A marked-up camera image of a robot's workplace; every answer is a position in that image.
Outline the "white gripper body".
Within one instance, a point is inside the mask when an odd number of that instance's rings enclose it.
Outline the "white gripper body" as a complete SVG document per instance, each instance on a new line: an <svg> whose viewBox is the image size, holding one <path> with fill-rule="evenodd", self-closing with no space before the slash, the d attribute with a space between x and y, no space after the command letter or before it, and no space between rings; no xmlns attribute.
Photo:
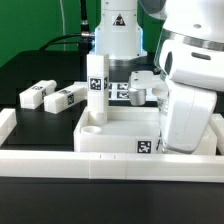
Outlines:
<svg viewBox="0 0 224 224"><path fill-rule="evenodd" d="M215 91L167 80L168 97L160 112L163 148L190 154L196 150L217 101Z"/></svg>

